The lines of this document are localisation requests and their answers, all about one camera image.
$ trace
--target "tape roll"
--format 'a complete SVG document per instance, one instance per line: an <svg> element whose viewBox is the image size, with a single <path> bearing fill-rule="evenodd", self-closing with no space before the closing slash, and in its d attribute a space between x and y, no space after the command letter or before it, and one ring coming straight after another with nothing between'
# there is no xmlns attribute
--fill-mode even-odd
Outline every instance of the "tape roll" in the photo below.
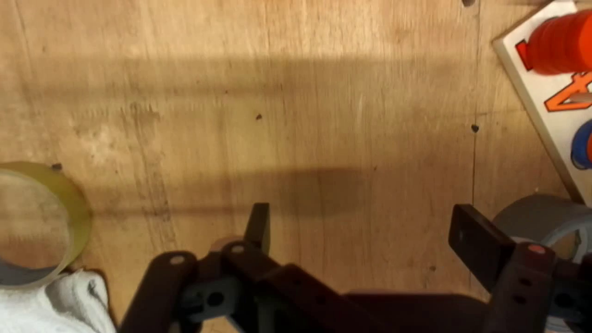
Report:
<svg viewBox="0 0 592 333"><path fill-rule="evenodd" d="M592 252L592 210L547 195L532 195L505 208L493 225L510 238L536 241L545 247L577 234L571 262Z"/></svg>
<svg viewBox="0 0 592 333"><path fill-rule="evenodd" d="M0 164L0 175L20 178L51 195L66 214L66 251L55 267L24 269L0 262L0 286L40 286L61 275L85 249L90 236L90 210L83 193L61 173L36 164Z"/></svg>

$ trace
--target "wooden surface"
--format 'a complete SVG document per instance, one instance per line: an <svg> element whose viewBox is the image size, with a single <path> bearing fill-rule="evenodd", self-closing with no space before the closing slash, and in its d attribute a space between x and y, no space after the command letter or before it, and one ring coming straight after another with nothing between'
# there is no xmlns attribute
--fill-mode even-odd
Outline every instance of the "wooden surface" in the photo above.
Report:
<svg viewBox="0 0 592 333"><path fill-rule="evenodd" d="M490 47L534 8L5 0L0 160L83 188L116 321L153 256L203 256L260 201L271 256L336 291L482 297L451 206L566 195Z"/></svg>

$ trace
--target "red object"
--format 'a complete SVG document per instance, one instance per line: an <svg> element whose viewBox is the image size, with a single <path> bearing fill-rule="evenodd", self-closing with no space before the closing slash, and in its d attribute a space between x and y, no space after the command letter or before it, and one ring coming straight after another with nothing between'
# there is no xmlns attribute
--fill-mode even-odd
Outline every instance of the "red object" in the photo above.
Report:
<svg viewBox="0 0 592 333"><path fill-rule="evenodd" d="M527 51L540 75L592 71L592 10L542 23Z"/></svg>

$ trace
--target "white cloth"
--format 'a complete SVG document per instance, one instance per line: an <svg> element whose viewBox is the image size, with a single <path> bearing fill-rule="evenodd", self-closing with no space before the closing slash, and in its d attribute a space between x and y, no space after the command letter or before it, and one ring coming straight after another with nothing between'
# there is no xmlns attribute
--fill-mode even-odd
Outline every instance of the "white cloth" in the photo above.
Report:
<svg viewBox="0 0 592 333"><path fill-rule="evenodd" d="M73 273L31 289L0 288L0 333L114 333L101 276Z"/></svg>

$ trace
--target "gray duct tape roll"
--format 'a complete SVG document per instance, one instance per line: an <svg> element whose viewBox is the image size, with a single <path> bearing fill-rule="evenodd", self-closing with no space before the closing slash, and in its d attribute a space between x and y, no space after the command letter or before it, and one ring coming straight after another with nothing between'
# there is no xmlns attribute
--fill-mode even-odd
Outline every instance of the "gray duct tape roll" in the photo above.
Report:
<svg viewBox="0 0 592 333"><path fill-rule="evenodd" d="M547 195L532 195L505 208L493 225L510 238L530 239L551 247L577 234L579 243L571 262L579 264L592 252L592 210Z"/></svg>

